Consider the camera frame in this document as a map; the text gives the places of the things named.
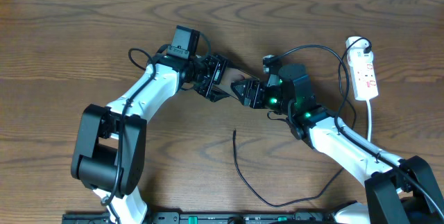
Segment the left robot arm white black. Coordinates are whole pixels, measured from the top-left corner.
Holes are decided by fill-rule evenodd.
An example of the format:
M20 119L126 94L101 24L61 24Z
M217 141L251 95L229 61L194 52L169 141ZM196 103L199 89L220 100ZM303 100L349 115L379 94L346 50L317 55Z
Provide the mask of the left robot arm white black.
M146 126L185 83L215 102L228 96L221 82L227 58L196 55L203 34L177 26L173 41L148 57L143 76L105 107L88 105L81 117L71 176L101 199L111 223L143 223L148 205L137 187L144 169Z

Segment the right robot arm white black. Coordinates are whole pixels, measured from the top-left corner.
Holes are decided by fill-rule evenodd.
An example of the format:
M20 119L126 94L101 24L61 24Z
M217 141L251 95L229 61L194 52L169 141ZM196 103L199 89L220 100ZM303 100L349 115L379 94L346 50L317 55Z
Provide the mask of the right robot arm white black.
M333 211L336 223L442 223L443 195L430 165L418 156L403 159L364 139L335 112L316 102L301 64L272 71L268 81L234 81L231 90L243 105L286 115L297 140L327 155L366 191L365 204Z

